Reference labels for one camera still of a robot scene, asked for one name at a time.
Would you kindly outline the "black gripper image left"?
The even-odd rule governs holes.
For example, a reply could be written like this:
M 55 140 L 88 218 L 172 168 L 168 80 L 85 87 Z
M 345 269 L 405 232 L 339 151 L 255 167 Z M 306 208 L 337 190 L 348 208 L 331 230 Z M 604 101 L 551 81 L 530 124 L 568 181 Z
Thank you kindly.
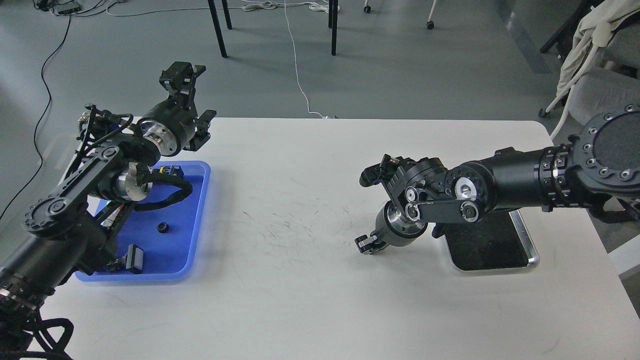
M 197 118 L 194 101 L 196 79 L 206 69 L 203 64 L 175 61 L 158 78 L 169 96 L 142 116 L 137 125 L 142 137 L 152 141 L 163 157 L 174 157 L 182 150 L 197 152 L 211 138 L 211 121 L 217 111 L 205 110 Z

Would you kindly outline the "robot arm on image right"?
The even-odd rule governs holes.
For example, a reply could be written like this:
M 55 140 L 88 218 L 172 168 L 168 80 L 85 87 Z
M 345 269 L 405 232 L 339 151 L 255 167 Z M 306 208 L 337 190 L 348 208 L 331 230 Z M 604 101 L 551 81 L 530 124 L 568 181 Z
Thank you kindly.
M 567 144 L 530 152 L 510 146 L 451 169 L 437 157 L 386 154 L 362 171 L 359 184 L 380 184 L 390 198 L 375 230 L 354 240 L 368 255 L 411 244 L 430 223 L 437 239 L 446 224 L 479 223 L 519 208 L 585 208 L 603 223 L 638 221 L 639 105 L 597 114 Z

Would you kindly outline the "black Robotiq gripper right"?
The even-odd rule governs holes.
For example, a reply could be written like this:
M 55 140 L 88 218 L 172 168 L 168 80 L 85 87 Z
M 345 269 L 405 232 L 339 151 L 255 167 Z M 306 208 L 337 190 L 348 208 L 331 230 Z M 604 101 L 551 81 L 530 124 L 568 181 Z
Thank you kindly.
M 388 201 L 375 218 L 375 231 L 355 238 L 354 243 L 361 254 L 374 255 L 388 246 L 407 246 L 426 230 L 426 223 L 409 221 Z

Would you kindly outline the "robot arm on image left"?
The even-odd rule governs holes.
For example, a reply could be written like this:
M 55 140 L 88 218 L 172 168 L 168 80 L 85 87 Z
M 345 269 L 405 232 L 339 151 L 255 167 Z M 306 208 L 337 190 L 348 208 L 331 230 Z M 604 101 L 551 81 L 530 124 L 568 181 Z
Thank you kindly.
M 202 64 L 176 61 L 158 82 L 167 99 L 134 121 L 86 106 L 79 119 L 81 143 L 65 176 L 23 215 L 28 239 L 1 267 L 1 358 L 68 360 L 74 332 L 64 317 L 44 320 L 41 307 L 74 272 L 128 269 L 139 272 L 143 251 L 116 255 L 116 238 L 131 212 L 166 208 L 185 200 L 192 185 L 161 157 L 198 151 L 211 137 L 217 112 L 198 114 L 196 80 Z

